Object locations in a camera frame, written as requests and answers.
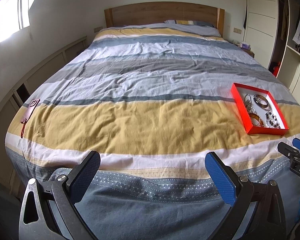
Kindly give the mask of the amber resin bangle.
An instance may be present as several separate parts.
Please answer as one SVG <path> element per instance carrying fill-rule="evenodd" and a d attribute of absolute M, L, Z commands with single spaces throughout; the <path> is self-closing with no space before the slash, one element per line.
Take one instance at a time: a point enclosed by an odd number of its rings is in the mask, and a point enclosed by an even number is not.
<path fill-rule="evenodd" d="M 257 127 L 263 127 L 264 126 L 263 121 L 262 121 L 262 119 L 260 118 L 259 115 L 255 114 L 255 113 L 249 113 L 249 118 L 251 120 L 251 123 L 254 126 L 257 126 Z"/>

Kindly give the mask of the dark brown horn bangle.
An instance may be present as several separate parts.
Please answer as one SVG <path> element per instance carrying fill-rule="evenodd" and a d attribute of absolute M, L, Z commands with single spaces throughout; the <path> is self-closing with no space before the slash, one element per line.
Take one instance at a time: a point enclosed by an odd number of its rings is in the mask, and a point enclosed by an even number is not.
<path fill-rule="evenodd" d="M 256 103 L 256 105 L 258 107 L 260 107 L 261 109 L 263 109 L 265 111 L 271 110 L 271 105 L 270 105 L 269 101 L 264 96 L 262 96 L 260 94 L 255 94 L 253 96 L 253 100 Z"/>

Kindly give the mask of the thin silver bangle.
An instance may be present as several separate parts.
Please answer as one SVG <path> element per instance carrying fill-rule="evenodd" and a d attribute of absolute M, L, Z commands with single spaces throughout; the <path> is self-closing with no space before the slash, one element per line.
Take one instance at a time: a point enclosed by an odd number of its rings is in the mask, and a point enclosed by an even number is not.
<path fill-rule="evenodd" d="M 245 106 L 251 105 L 251 95 L 245 94 L 245 96 L 244 96 L 244 105 Z"/>

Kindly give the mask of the red jewelry box tray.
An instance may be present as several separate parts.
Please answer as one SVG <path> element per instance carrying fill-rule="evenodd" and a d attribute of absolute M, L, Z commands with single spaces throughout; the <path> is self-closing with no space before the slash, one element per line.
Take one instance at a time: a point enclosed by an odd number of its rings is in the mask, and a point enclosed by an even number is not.
<path fill-rule="evenodd" d="M 288 132 L 289 128 L 287 122 L 269 91 L 240 83 L 233 83 L 231 87 L 231 93 L 237 105 L 243 126 L 247 134 L 284 135 Z M 245 94 L 251 95 L 251 105 L 249 106 L 244 105 Z M 269 101 L 271 110 L 265 111 L 258 107 L 253 100 L 253 96 L 255 94 L 264 96 Z M 264 126 L 254 126 L 249 118 L 249 113 L 255 113 L 259 115 Z"/>

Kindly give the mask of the bedside table with items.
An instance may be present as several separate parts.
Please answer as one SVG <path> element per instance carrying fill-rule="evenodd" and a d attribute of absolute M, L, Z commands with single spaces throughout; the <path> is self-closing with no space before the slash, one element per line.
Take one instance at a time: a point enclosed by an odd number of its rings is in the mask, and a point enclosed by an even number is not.
<path fill-rule="evenodd" d="M 236 45 L 238 48 L 240 48 L 241 50 L 245 51 L 248 55 L 250 55 L 252 58 L 255 57 L 254 52 L 251 50 L 250 45 L 244 43 L 244 42 L 238 42 L 235 41 L 234 45 Z"/>

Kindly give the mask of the white wardrobe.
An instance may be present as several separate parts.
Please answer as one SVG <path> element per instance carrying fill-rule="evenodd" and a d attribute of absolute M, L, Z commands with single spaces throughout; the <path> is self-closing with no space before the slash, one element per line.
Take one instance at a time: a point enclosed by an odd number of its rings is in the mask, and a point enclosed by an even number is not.
<path fill-rule="evenodd" d="M 300 45 L 292 40 L 299 17 L 297 0 L 247 0 L 244 41 L 255 60 L 300 100 Z"/>

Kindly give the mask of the grey blue pillow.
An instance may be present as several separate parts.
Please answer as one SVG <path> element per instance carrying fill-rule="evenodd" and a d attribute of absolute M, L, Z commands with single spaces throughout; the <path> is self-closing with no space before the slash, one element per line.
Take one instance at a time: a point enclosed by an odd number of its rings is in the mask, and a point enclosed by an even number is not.
<path fill-rule="evenodd" d="M 164 22 L 169 28 L 194 33 L 201 36 L 222 37 L 220 31 L 211 23 L 203 21 L 166 20 Z"/>

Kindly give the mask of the striped duvet cover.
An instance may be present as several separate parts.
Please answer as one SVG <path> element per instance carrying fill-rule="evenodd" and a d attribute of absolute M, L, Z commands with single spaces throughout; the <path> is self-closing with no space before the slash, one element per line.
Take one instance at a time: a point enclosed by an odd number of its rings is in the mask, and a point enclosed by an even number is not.
<path fill-rule="evenodd" d="M 247 134 L 233 83 L 269 91 L 288 132 Z M 277 146 L 294 138 L 300 105 L 234 44 L 100 31 L 21 106 L 5 148 L 23 183 L 54 180 L 97 151 L 100 169 L 76 208 L 99 239 L 207 239 L 229 209 L 205 169 L 209 152 L 253 182 L 275 180 L 292 230 L 300 177 Z"/>

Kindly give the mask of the wooden headboard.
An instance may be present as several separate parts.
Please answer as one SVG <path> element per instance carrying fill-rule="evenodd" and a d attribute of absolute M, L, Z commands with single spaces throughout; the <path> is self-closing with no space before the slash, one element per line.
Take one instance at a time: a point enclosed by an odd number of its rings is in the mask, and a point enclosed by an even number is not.
<path fill-rule="evenodd" d="M 106 29 L 104 35 L 116 37 L 140 36 L 192 36 L 203 38 L 198 31 L 187 33 L 173 30 L 164 24 L 166 20 L 203 21 L 212 24 L 219 32 L 205 32 L 205 39 L 222 40 L 224 38 L 225 10 L 208 5 L 185 2 L 144 2 L 122 5 L 104 11 Z"/>

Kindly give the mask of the window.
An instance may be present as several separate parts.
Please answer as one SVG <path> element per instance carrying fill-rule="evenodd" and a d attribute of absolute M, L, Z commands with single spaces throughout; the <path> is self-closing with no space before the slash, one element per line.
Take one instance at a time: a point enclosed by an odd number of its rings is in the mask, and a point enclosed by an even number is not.
<path fill-rule="evenodd" d="M 0 42 L 30 26 L 34 0 L 0 0 Z"/>

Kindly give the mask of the low beige wall cabinet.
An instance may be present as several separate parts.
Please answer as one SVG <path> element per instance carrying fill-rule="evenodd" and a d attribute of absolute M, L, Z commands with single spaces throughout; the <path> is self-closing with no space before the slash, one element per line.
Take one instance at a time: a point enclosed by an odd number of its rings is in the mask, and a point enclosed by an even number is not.
<path fill-rule="evenodd" d="M 42 83 L 76 58 L 87 46 L 87 37 L 83 36 L 39 62 L 4 96 L 0 102 L 0 112 L 8 102 L 17 111 Z"/>

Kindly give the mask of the wall power socket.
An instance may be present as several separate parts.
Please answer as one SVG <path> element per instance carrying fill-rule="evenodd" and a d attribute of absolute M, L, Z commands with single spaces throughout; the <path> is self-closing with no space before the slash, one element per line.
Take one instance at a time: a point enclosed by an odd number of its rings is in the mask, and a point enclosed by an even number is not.
<path fill-rule="evenodd" d="M 238 28 L 234 28 L 234 33 L 241 34 L 242 30 Z"/>

